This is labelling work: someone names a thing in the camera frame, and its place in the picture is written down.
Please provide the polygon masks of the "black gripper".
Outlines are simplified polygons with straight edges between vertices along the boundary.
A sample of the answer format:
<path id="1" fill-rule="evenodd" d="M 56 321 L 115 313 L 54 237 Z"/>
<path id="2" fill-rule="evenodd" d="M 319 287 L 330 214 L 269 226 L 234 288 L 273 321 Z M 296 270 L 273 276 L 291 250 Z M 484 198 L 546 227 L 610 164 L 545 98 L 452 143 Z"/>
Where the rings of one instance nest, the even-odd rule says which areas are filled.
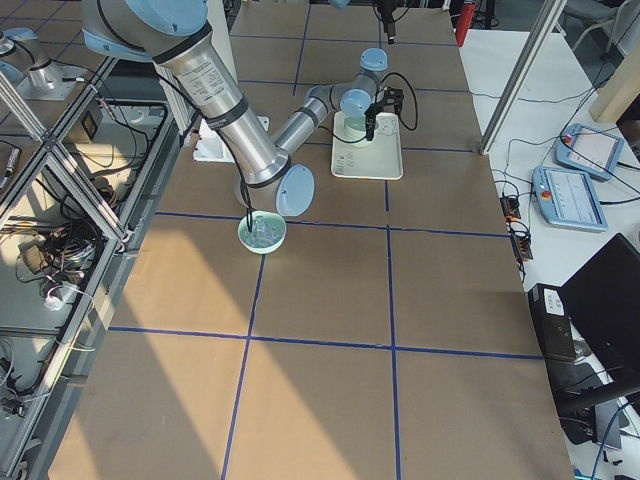
<path id="1" fill-rule="evenodd" d="M 379 21 L 387 24 L 387 42 L 395 43 L 396 26 L 394 12 L 398 6 L 397 0 L 374 0 L 374 9 Z"/>
<path id="2" fill-rule="evenodd" d="M 367 141 L 372 141 L 374 138 L 374 131 L 377 128 L 377 116 L 384 110 L 384 104 L 381 102 L 373 103 L 365 112 L 365 130 Z"/>

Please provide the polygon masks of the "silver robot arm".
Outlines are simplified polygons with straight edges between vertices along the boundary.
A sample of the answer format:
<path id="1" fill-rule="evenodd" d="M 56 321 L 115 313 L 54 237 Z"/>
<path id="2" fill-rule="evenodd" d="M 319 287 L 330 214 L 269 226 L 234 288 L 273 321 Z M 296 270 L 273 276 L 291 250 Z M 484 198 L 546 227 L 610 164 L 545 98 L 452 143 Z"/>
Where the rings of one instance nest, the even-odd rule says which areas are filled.
<path id="1" fill-rule="evenodd" d="M 363 116 L 388 67 L 384 50 L 364 50 L 360 70 L 351 81 L 311 88 L 301 107 L 270 136 L 213 46 L 205 2 L 85 1 L 82 13 L 84 41 L 90 50 L 153 62 L 177 78 L 233 155 L 250 193 L 248 205 L 283 217 L 301 215 L 314 197 L 314 176 L 293 162 L 293 154 L 329 114 Z"/>

